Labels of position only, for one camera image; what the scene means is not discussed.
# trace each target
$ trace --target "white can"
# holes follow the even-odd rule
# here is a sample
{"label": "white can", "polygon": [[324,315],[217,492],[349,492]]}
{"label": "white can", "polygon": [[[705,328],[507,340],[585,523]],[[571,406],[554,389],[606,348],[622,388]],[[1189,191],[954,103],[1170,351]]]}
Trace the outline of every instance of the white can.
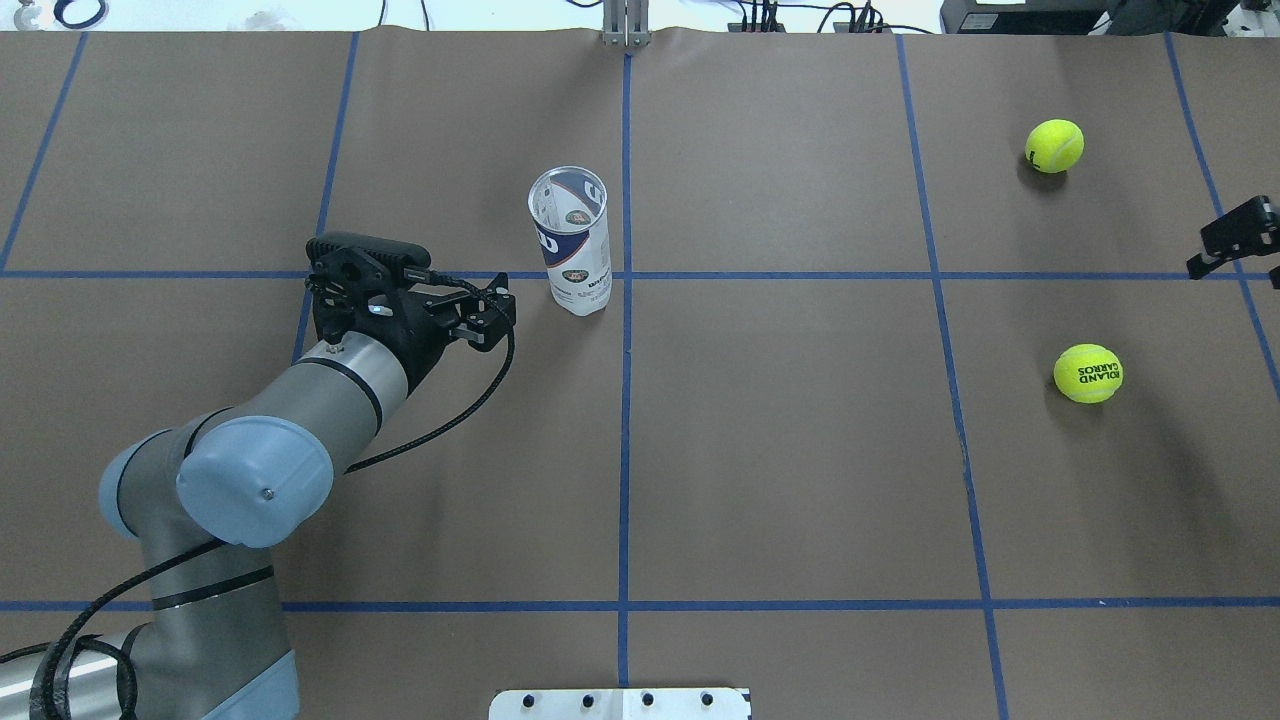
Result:
{"label": "white can", "polygon": [[600,178],[585,168],[552,168],[529,191],[529,211],[556,302],[575,315],[604,307],[613,290],[613,265]]}

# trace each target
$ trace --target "gray tabletop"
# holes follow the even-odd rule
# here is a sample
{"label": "gray tabletop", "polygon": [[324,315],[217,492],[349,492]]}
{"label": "gray tabletop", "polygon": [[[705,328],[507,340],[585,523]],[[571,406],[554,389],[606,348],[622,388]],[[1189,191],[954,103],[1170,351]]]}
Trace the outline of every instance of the gray tabletop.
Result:
{"label": "gray tabletop", "polygon": [[[774,719],[1280,706],[1280,293],[1183,269],[1280,192],[1276,41],[12,33],[0,64],[0,648],[141,568],[101,469],[288,366],[302,246],[349,229],[513,272],[520,351],[278,548],[303,717],[618,684]],[[1087,150],[1039,176],[1052,117]],[[524,205],[558,164],[611,191],[589,318]],[[1125,364],[1101,406],[1047,383],[1079,342]],[[374,448],[499,363],[451,350]]]}

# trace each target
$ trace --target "white metal plate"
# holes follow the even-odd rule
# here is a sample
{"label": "white metal plate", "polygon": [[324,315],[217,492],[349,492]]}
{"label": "white metal plate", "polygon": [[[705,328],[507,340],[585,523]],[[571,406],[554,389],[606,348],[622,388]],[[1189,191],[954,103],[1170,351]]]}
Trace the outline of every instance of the white metal plate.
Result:
{"label": "white metal plate", "polygon": [[489,705],[489,720],[751,720],[751,691],[506,691]]}

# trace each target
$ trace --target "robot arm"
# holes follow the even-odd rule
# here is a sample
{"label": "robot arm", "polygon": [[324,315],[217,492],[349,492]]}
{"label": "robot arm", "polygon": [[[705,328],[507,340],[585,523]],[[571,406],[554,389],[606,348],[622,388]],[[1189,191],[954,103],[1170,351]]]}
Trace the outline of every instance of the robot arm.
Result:
{"label": "robot arm", "polygon": [[[476,288],[438,296],[411,290],[452,282],[417,246],[328,233],[307,255],[321,341],[252,400],[143,439],[102,477],[102,512],[141,542],[147,566],[225,543],[151,579],[154,623],[97,641],[129,659],[140,720],[297,715],[266,548],[320,509],[451,342],[488,351],[512,331],[504,274],[480,297]],[[55,674],[59,714],[120,717],[125,669],[90,644]],[[45,669],[38,652],[0,665],[0,720],[55,720],[40,702]]]}

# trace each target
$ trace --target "can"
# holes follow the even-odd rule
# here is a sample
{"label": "can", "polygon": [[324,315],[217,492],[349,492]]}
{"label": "can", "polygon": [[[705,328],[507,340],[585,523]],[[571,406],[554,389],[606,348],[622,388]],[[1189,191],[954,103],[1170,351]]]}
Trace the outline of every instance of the can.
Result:
{"label": "can", "polygon": [[573,165],[552,168],[529,191],[529,213],[556,302],[575,315],[603,309],[613,290],[613,265],[600,178]]}

